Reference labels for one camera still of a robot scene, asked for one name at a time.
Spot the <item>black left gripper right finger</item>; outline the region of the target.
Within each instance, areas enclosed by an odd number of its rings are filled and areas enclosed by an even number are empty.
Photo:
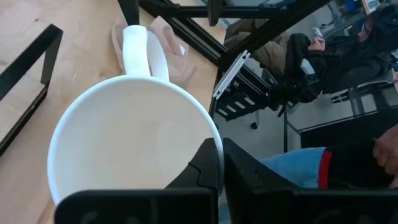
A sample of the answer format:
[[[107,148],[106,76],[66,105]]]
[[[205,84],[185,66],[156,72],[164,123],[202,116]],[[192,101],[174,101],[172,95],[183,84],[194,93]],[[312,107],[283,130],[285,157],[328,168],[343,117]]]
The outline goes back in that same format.
[[[232,224],[398,224],[398,189],[303,188],[226,140]]]

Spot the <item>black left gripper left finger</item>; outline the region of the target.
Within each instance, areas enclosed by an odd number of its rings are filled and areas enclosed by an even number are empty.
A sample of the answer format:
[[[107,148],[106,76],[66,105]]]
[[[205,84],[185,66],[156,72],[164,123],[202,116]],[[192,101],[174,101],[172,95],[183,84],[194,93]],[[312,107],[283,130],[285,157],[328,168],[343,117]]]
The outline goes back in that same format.
[[[162,190],[84,190],[63,199],[55,224],[217,224],[222,153],[203,141]]]

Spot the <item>white ceramic mug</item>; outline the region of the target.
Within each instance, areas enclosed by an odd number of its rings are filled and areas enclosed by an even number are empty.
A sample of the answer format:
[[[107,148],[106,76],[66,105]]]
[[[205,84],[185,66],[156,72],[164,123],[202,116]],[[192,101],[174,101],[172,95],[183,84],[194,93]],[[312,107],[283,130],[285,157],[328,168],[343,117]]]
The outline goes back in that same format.
[[[82,93],[51,138],[54,204],[82,190],[162,189],[195,157],[223,189],[220,134],[203,105],[169,80],[165,53],[145,27],[123,30],[123,75]]]

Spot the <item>person in blue jeans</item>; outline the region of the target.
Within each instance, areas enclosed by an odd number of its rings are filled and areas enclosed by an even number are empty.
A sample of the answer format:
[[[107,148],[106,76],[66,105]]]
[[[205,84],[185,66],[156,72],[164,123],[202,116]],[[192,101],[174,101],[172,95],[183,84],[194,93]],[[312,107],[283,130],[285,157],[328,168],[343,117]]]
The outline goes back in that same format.
[[[303,188],[391,189],[394,176],[373,156],[376,140],[299,149],[260,162]]]

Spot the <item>black equipment cart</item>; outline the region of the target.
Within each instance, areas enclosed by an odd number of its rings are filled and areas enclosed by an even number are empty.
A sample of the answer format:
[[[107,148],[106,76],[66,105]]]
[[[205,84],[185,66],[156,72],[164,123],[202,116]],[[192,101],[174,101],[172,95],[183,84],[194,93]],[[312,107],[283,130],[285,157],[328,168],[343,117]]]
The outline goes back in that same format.
[[[260,124],[259,111],[270,108],[275,111],[269,98],[269,85],[246,66],[240,68],[236,76],[227,83],[225,91],[218,99],[211,101],[210,115],[220,115],[226,121],[254,113],[255,122],[250,124],[257,129]]]

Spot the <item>silver aluminium profile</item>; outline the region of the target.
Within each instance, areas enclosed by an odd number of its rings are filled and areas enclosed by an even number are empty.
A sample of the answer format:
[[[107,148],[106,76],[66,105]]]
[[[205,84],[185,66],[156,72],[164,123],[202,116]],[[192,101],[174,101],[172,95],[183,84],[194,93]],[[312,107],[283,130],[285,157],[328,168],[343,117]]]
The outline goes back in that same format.
[[[214,99],[218,100],[220,98],[220,96],[223,94],[225,89],[231,83],[233,78],[240,71],[245,61],[250,57],[250,54],[251,54],[250,52],[245,50],[236,57],[236,59],[233,61],[233,63],[230,65],[227,71],[224,72],[223,76],[221,77],[221,80],[215,86],[215,89],[213,91]]]

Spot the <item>black desk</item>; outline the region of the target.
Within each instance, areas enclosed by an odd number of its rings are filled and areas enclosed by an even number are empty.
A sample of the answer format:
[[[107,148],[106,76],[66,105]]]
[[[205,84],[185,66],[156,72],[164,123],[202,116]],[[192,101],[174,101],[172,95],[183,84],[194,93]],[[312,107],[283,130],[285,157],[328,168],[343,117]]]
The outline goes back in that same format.
[[[284,152],[288,151],[288,129],[300,137],[300,146],[321,147],[378,138],[398,123],[398,105],[361,115],[337,119],[303,129],[296,129],[284,115]]]

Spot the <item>pink beige cloth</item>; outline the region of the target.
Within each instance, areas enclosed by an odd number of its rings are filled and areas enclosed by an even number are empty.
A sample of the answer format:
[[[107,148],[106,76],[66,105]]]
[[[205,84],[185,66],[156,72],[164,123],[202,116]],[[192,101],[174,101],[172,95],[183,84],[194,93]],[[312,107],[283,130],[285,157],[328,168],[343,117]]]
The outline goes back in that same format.
[[[125,74],[122,51],[123,29],[126,27],[126,20],[118,19],[111,28],[111,40],[123,74]],[[188,60],[189,45],[179,39],[172,30],[171,25],[160,16],[154,19],[148,29],[159,39],[163,48],[170,81],[186,89],[197,70],[196,66]]]

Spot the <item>tan jacket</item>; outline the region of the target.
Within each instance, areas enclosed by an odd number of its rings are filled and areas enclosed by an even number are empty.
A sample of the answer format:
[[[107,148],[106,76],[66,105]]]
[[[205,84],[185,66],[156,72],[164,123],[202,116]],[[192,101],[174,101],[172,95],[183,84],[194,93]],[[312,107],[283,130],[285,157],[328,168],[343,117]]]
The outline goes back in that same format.
[[[232,49],[242,42],[257,28],[260,28],[268,19],[240,19],[226,29],[224,46]],[[284,74],[286,54],[291,33],[285,31],[255,50],[251,57],[273,73]]]

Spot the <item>person's hand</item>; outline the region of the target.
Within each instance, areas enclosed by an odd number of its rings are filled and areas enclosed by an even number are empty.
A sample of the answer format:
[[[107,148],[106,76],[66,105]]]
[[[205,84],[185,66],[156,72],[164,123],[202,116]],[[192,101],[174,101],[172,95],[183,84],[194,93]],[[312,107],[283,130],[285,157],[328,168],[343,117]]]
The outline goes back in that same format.
[[[389,187],[398,189],[398,124],[376,140],[373,156],[387,174],[394,176]]]

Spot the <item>seated person in black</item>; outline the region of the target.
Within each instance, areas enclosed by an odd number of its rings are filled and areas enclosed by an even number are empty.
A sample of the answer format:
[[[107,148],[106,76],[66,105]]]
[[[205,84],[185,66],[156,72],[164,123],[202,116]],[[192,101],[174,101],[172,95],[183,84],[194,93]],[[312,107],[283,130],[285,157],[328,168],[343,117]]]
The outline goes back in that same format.
[[[368,82],[389,69],[398,49],[398,4],[381,6],[366,18],[357,36],[316,37],[292,34],[282,81],[269,91],[269,103],[309,103]]]

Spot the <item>black aluminium table frame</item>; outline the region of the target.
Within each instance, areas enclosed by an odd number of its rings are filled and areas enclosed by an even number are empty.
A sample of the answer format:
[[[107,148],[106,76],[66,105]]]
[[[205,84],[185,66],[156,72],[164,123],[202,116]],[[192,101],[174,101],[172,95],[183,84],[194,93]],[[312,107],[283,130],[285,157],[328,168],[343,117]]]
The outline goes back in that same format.
[[[208,0],[207,6],[181,6],[171,0],[118,0],[128,25],[139,24],[139,9],[152,17],[166,20],[175,33],[197,52],[218,67],[216,83],[238,54],[253,53],[266,42],[277,37],[330,0],[292,0],[287,9],[261,6],[223,6],[223,0]],[[209,26],[219,18],[270,19],[231,50],[225,48],[192,18],[207,18]]]

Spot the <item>wooden shelf black metal frame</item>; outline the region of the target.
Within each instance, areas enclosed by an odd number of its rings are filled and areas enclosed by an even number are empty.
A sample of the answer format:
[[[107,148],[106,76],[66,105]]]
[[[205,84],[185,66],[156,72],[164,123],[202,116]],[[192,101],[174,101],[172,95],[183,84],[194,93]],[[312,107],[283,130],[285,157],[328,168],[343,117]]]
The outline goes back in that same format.
[[[63,30],[53,18],[67,0],[0,0],[0,157],[44,101]]]

